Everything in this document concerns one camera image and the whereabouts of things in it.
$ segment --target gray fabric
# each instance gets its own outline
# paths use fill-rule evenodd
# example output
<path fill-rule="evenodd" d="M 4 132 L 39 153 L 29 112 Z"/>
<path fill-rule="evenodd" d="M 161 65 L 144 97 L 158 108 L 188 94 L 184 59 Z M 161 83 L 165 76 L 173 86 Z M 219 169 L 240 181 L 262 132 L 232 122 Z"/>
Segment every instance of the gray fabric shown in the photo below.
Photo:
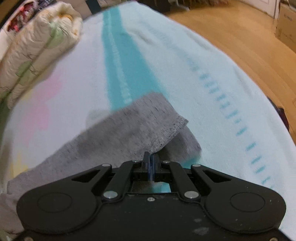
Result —
<path fill-rule="evenodd" d="M 119 167 L 124 161 L 142 160 L 144 151 L 155 153 L 174 137 L 177 138 L 167 148 L 171 158 L 181 161 L 197 155 L 200 151 L 198 142 L 188 128 L 183 129 L 187 123 L 159 93 L 150 93 L 113 113 L 65 144 L 37 167 L 9 181 L 7 194 L 0 195 L 1 228 L 10 233 L 22 230 L 19 221 L 15 220 L 16 200 L 38 186 L 102 163 Z"/>

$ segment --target folded fabric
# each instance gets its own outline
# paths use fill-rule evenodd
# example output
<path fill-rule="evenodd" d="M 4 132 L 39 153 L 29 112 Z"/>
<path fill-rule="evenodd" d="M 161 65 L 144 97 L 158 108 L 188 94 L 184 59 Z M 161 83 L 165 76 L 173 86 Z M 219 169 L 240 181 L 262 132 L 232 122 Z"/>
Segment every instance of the folded fabric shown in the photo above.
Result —
<path fill-rule="evenodd" d="M 188 128 L 182 131 L 187 123 L 160 93 L 136 100 L 81 133 L 40 165 L 9 181 L 7 193 L 0 195 L 0 228 L 9 233 L 22 231 L 16 214 L 17 200 L 38 186 L 102 163 L 119 167 L 128 160 L 141 160 L 145 151 L 158 152 L 168 143 L 166 152 L 173 160 L 197 156 L 200 145 Z"/>
<path fill-rule="evenodd" d="M 11 109 L 50 63 L 78 42 L 81 24 L 80 14 L 59 2 L 22 28 L 0 63 L 0 101 L 8 96 Z"/>

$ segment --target mattress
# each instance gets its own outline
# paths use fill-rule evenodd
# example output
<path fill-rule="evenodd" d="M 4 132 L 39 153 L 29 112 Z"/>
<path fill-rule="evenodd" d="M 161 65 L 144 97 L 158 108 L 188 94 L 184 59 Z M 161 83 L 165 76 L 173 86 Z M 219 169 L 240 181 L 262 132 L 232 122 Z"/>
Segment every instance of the mattress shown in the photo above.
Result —
<path fill-rule="evenodd" d="M 228 56 L 137 2 L 88 18 L 83 32 L 10 112 L 0 152 L 3 191 L 112 111 L 161 92 L 202 148 L 183 167 L 200 163 L 277 191 L 287 204 L 281 230 L 296 239 L 295 145 L 263 92 Z"/>

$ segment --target door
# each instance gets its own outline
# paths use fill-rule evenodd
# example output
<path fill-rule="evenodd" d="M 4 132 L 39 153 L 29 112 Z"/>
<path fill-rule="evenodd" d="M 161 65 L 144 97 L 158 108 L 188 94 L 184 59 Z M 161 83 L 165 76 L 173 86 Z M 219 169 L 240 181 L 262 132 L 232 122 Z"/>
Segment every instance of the door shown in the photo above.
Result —
<path fill-rule="evenodd" d="M 269 16 L 275 17 L 276 4 L 278 0 L 242 0 L 243 2 L 266 12 Z"/>

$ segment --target wooden floor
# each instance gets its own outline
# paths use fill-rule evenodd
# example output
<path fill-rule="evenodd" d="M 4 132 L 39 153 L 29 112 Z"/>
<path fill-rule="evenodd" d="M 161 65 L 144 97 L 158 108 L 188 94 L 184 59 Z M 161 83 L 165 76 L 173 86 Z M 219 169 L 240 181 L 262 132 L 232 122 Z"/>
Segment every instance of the wooden floor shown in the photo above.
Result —
<path fill-rule="evenodd" d="M 275 38 L 276 20 L 236 0 L 229 6 L 168 16 L 224 51 L 275 104 L 283 106 L 296 143 L 296 53 Z"/>

